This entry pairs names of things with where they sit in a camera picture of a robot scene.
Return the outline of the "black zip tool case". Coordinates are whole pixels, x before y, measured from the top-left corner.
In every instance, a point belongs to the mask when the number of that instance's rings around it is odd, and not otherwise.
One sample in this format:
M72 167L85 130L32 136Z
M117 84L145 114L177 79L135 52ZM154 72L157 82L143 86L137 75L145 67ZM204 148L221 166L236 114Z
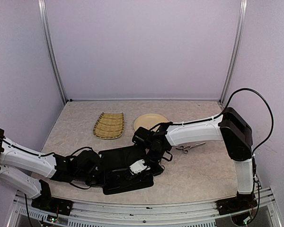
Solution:
M105 185L102 187L105 195L130 192L149 188L154 185L153 175L149 170L134 174L130 165L146 157L146 150L136 145L103 150L101 167L104 170Z

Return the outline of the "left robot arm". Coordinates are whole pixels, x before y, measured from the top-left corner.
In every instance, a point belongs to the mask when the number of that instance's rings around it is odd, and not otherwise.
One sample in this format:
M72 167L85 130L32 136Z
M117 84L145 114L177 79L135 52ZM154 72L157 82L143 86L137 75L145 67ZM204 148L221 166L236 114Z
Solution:
M47 154L21 146L5 137L0 129L0 180L26 196L38 200L46 210L53 210L57 200L48 184L24 173L25 170L52 181L68 183L78 189L105 185L103 159L91 147L82 147L71 155Z

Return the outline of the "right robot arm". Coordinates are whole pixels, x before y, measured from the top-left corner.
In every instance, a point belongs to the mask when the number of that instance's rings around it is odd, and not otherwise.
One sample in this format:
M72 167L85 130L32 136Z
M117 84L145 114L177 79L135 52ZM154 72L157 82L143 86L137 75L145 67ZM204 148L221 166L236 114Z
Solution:
M256 175L255 151L271 136L266 136L253 147L252 129L248 123L228 105L217 115L190 122L160 122L153 129L139 127L133 142L148 149L147 160L158 163L172 146L208 140L223 141L228 155L233 160L237 175L237 196L233 206L244 209L253 199Z

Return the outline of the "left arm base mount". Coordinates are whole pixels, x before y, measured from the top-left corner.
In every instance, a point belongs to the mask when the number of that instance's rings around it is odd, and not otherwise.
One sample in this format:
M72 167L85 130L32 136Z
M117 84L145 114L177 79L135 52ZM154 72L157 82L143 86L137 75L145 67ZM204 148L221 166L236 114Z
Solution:
M59 199L55 197L52 197L51 199L36 198L32 200L31 206L58 215L69 216L73 202L71 200Z

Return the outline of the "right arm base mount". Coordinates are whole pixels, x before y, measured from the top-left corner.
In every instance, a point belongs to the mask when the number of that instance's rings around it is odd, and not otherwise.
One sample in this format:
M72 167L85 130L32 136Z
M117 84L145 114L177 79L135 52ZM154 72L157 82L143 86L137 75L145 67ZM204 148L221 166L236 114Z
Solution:
M257 206L257 200L238 200L236 197L218 200L216 202L219 215L236 213Z

